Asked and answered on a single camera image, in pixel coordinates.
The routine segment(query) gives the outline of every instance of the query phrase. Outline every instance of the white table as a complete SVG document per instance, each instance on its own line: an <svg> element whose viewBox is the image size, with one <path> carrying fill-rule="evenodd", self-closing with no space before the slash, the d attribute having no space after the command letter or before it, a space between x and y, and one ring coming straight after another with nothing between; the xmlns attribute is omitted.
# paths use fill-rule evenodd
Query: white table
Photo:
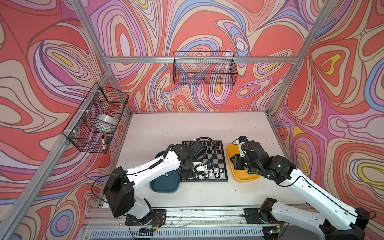
<svg viewBox="0 0 384 240"><path fill-rule="evenodd" d="M128 169L142 165L169 144L181 144L183 140L206 136L222 140L226 148L241 135L260 142L270 156L283 156L263 112L134 114L116 166ZM261 205L266 197L287 204L305 203L295 193L263 177L236 182L228 159L226 166L228 182L181 182L172 194L153 192L147 184L135 194L146 198L152 207Z"/></svg>

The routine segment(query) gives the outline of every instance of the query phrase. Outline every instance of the black wire basket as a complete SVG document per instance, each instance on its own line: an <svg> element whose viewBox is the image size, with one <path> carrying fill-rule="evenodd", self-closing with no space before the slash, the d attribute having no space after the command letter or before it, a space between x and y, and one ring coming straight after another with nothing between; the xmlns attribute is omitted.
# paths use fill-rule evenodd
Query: black wire basket
<svg viewBox="0 0 384 240"><path fill-rule="evenodd" d="M80 152L108 152L128 99L116 88L99 86L80 120L69 134L63 134Z"/></svg>
<svg viewBox="0 0 384 240"><path fill-rule="evenodd" d="M173 83L234 86L237 78L234 55L233 51L175 51Z"/></svg>

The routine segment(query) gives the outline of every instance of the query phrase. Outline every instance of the yellow tray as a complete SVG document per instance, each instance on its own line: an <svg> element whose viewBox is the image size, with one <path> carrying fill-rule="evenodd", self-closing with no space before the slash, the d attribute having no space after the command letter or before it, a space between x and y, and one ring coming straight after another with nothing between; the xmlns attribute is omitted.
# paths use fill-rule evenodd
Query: yellow tray
<svg viewBox="0 0 384 240"><path fill-rule="evenodd" d="M237 145L229 144L226 149L225 153L227 155L227 159L229 164L231 165L231 171L233 174L233 178L236 180L236 182L249 182L253 181L255 179L258 179L260 175L252 174L249 175L247 173L248 170L235 170L233 169L233 163L231 162L231 157L233 157L235 154L240 154L239 147Z"/></svg>

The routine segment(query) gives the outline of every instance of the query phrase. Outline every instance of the chessboard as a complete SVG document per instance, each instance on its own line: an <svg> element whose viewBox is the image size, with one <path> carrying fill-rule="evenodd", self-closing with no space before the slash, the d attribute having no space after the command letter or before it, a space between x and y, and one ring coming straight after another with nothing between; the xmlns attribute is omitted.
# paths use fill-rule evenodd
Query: chessboard
<svg viewBox="0 0 384 240"><path fill-rule="evenodd" d="M183 141L182 144L184 146L188 146L192 144L194 141ZM205 154L203 154L202 162L207 162L214 152L214 149L212 146L212 142L210 141L200 141L201 144L205 147ZM198 175L195 172L186 173L182 172L181 174L181 182L228 182L228 174L227 174L227 167L225 165L225 152L223 148L223 142L222 141L215 141L216 142L216 154L214 158L212 159L212 162L210 164L207 164L206 167L208 169L207 176L201 176Z"/></svg>

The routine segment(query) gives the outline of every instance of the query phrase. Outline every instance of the colorful wallpaper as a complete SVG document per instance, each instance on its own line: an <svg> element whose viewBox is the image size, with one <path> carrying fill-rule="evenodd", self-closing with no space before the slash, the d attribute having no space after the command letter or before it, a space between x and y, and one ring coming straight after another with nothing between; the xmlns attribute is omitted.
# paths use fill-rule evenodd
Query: colorful wallpaper
<svg viewBox="0 0 384 240"><path fill-rule="evenodd" d="M304 174L377 212L370 240L384 239L383 39L383 1L340 1L273 114Z"/></svg>
<svg viewBox="0 0 384 240"><path fill-rule="evenodd" d="M70 2L0 1L0 221L103 74ZM68 147L13 240L74 238L126 120L108 154Z"/></svg>
<svg viewBox="0 0 384 240"><path fill-rule="evenodd" d="M238 64L234 86L175 86L173 64L111 66L132 112L264 111L268 108L289 64Z"/></svg>
<svg viewBox="0 0 384 240"><path fill-rule="evenodd" d="M85 4L109 56L232 49L295 56L322 0L94 0Z"/></svg>

